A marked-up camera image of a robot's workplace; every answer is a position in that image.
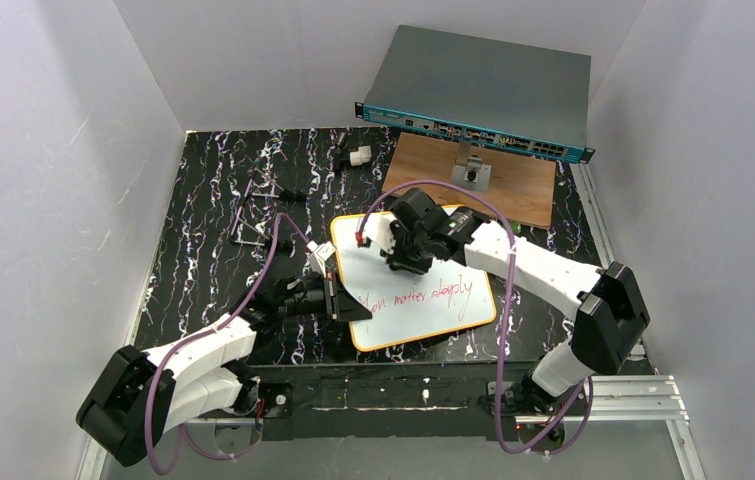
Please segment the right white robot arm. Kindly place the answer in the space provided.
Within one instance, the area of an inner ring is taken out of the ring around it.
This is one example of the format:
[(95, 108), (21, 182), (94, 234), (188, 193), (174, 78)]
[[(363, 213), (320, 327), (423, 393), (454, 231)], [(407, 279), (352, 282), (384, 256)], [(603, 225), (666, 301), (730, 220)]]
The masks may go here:
[(373, 243), (392, 270), (423, 275), (436, 260), (504, 279), (559, 310), (570, 336), (527, 372), (516, 394), (550, 403), (593, 374), (615, 375), (650, 323), (631, 268), (577, 262), (515, 235), (509, 224), (467, 206), (449, 212), (422, 189), (361, 223), (358, 243)]

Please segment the yellow-framed whiteboard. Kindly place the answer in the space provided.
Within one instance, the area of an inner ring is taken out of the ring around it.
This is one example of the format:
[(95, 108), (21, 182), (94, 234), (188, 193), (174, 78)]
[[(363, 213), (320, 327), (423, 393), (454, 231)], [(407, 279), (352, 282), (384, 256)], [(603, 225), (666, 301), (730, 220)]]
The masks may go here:
[(361, 352), (380, 350), (493, 322), (498, 307), (488, 275), (436, 260), (423, 275), (392, 271), (375, 246), (359, 248), (355, 231), (362, 216), (330, 223), (340, 279), (372, 314), (354, 321), (350, 332)]

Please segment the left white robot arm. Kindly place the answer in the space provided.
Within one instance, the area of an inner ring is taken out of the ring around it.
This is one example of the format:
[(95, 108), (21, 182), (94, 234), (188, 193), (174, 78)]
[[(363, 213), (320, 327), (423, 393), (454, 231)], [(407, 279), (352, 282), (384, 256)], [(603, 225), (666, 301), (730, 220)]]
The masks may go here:
[(372, 313), (336, 271), (266, 281), (199, 330), (199, 339), (140, 350), (118, 349), (79, 407), (75, 422), (123, 466), (143, 460), (162, 435), (226, 410), (261, 417), (272, 403), (245, 362), (288, 319), (369, 320)]

